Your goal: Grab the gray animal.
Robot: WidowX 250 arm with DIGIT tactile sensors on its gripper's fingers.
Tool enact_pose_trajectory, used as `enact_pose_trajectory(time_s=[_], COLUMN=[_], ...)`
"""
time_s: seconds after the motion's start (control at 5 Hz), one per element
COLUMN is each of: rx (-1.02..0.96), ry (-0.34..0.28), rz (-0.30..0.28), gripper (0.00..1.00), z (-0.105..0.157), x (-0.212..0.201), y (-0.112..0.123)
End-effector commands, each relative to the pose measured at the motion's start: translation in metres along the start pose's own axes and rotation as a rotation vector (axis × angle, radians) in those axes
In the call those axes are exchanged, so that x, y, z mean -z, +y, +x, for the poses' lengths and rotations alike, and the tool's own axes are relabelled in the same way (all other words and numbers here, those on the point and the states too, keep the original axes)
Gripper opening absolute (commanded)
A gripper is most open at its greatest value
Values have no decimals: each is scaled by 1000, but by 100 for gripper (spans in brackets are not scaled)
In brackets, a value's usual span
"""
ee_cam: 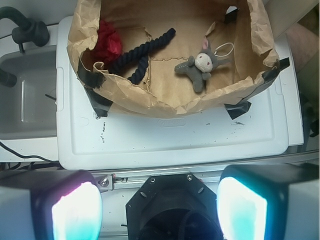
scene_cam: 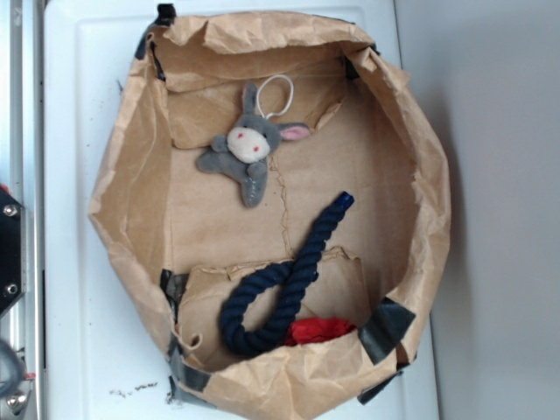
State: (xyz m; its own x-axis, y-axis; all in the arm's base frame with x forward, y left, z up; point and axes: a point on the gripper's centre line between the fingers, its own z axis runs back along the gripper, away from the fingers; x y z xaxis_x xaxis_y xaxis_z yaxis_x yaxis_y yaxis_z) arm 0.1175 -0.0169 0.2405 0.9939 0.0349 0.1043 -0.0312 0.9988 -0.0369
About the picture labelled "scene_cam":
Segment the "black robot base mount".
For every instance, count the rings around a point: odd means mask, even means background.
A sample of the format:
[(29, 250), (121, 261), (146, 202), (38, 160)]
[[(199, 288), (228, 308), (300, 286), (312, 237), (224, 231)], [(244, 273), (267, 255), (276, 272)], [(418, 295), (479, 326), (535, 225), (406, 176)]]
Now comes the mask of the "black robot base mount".
[(1, 184), (1, 317), (3, 318), (25, 293), (24, 280), (25, 208)]

